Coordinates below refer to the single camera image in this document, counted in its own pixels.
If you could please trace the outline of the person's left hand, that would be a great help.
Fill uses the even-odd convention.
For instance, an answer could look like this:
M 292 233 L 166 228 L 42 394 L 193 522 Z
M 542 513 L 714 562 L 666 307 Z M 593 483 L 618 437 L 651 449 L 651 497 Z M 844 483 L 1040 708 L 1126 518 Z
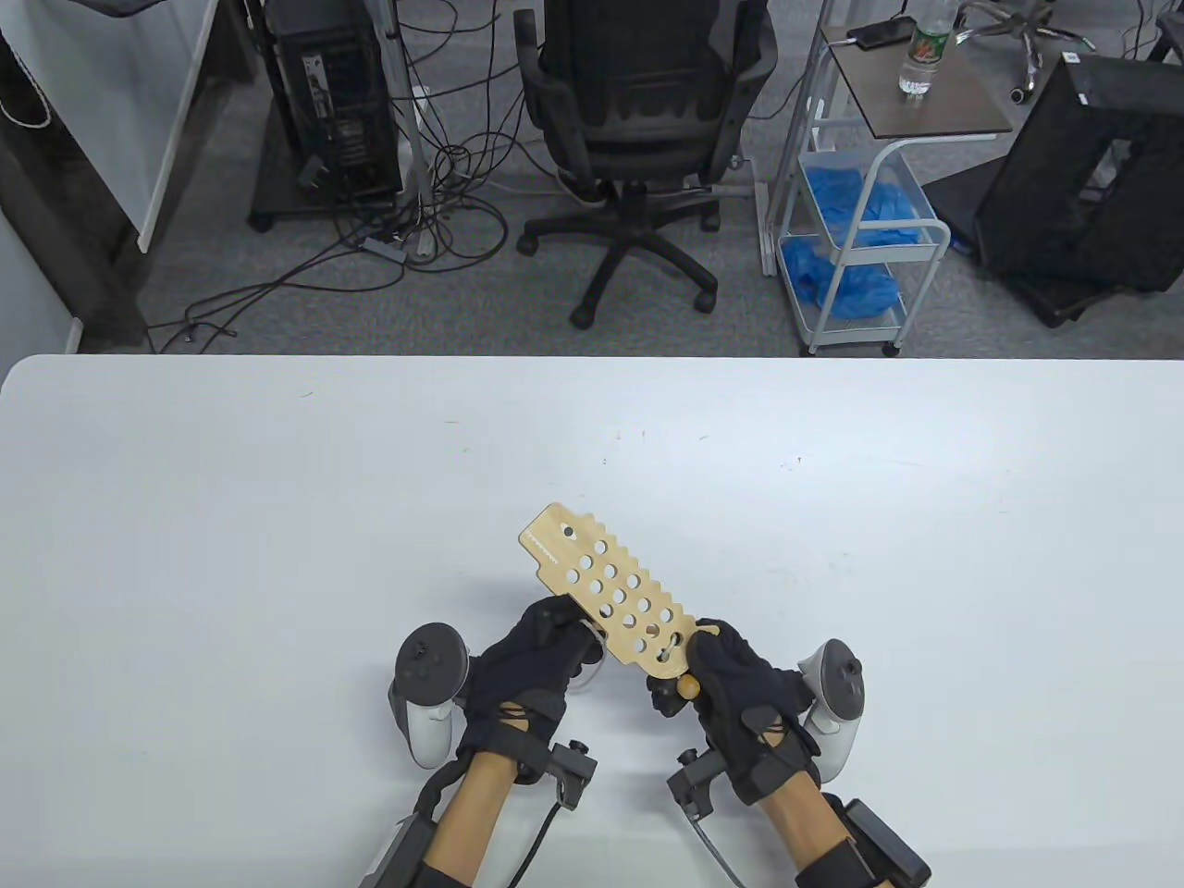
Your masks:
M 503 757 L 514 762 L 519 785 L 540 781 L 551 761 L 551 736 L 567 710 L 571 681 L 603 659 L 585 617 L 568 596 L 541 599 L 472 659 L 462 703 L 461 757 Z

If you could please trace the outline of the person's right hand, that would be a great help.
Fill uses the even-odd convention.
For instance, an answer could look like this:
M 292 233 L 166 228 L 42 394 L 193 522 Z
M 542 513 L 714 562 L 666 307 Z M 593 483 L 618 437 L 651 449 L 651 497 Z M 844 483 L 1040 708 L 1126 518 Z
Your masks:
M 802 673 L 776 668 L 735 628 L 712 618 L 697 620 L 686 663 L 699 683 L 691 702 L 699 723 L 741 803 L 761 802 L 799 773 L 821 786 L 821 746 L 800 722 L 815 702 Z

